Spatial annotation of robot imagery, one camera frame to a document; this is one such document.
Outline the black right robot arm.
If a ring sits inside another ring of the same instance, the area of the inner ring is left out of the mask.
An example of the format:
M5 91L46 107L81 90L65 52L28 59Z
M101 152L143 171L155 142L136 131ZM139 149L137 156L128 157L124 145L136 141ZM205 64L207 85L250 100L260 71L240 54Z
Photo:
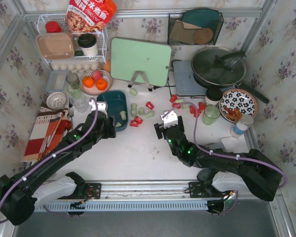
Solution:
M200 168L197 179L206 193L212 194L213 178L218 172L233 173L242 178L248 190L264 201L273 201L281 181L287 181L283 171L257 149L247 153L210 150L187 140L182 117L173 125L154 124L158 139L165 139L172 155L188 167Z

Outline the teal storage basket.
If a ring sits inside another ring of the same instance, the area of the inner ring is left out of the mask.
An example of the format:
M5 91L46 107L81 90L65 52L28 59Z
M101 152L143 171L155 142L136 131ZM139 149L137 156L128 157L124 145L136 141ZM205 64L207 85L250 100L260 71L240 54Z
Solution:
M106 102L108 105L107 113L108 116L114 118L114 125L119 122L122 124L121 127L115 127L116 132L120 132L126 129L128 124L128 110L127 110L127 101L126 95L120 90L112 90L101 93L97 96L98 102ZM120 112L125 111L127 113L127 119L122 120Z

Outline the clear glass cup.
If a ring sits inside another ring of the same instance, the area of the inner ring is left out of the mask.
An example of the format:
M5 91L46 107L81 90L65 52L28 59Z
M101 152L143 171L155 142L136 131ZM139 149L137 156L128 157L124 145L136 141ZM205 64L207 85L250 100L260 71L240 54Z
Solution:
M79 98L73 98L72 104L79 113L84 113L89 108L87 97L83 94Z

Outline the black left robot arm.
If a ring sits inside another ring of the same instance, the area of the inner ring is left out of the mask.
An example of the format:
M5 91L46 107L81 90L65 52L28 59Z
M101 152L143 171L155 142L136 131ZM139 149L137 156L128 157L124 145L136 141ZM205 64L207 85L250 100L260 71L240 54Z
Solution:
M45 184L56 171L90 150L101 139L115 138L114 118L93 111L57 147L33 166L9 178L0 177L0 214L17 226L48 202L80 192L84 180L74 172Z

